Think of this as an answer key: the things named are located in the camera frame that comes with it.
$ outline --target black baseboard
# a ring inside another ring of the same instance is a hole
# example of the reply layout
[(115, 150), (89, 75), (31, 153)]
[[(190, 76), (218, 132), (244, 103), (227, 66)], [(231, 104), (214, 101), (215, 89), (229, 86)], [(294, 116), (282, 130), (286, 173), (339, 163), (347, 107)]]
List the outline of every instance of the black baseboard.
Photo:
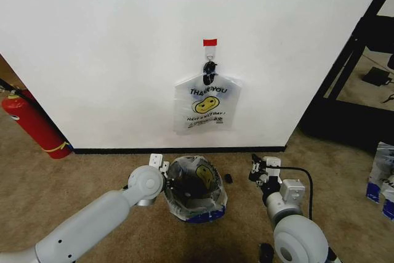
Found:
[(74, 148), (76, 154), (150, 154), (150, 153), (231, 153), (283, 152), (286, 146), (271, 147), (201, 147), (201, 148)]

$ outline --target red tape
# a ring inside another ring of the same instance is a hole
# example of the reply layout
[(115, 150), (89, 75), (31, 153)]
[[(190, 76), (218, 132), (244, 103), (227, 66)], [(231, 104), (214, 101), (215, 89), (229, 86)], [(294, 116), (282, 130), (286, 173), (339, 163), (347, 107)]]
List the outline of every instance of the red tape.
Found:
[(217, 39), (204, 39), (203, 46), (217, 46)]

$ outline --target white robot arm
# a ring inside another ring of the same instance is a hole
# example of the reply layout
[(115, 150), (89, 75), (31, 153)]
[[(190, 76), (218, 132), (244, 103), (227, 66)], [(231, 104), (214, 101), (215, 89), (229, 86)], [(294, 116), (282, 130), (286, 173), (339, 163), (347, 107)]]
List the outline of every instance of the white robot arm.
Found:
[(70, 263), (80, 258), (121, 224), (135, 205), (152, 204), (165, 184), (162, 155), (129, 177), (128, 188), (109, 191), (61, 223), (48, 236), (24, 251), (0, 253), (0, 263)]
[(282, 167), (279, 158), (264, 157), (261, 159), (253, 154), (252, 164), (249, 180), (256, 182), (263, 191), (263, 203), (267, 207), (274, 229), (275, 251), (281, 261), (285, 263), (340, 263), (329, 248), (323, 231), (312, 221), (312, 211), (310, 211), (309, 219), (302, 215), (300, 204), (304, 197), (305, 186), (300, 180), (282, 181), (280, 179)]

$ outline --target smiley face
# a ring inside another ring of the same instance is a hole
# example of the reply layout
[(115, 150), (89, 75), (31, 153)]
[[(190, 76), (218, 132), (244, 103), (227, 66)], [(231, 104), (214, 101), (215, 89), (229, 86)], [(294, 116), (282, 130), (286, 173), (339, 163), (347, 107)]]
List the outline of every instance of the smiley face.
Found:
[(206, 97), (203, 101), (197, 102), (194, 107), (194, 111), (200, 114), (205, 114), (219, 106), (219, 99), (217, 97)]

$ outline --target fire extinguisher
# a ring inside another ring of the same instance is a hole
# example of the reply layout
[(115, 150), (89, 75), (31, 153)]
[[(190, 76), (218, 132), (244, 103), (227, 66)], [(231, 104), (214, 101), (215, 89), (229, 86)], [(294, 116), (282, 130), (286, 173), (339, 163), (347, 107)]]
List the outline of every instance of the fire extinguisher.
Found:
[(16, 89), (2, 79), (0, 86), (10, 91), (1, 102), (3, 109), (50, 157), (59, 159), (71, 153), (71, 145), (27, 89)]

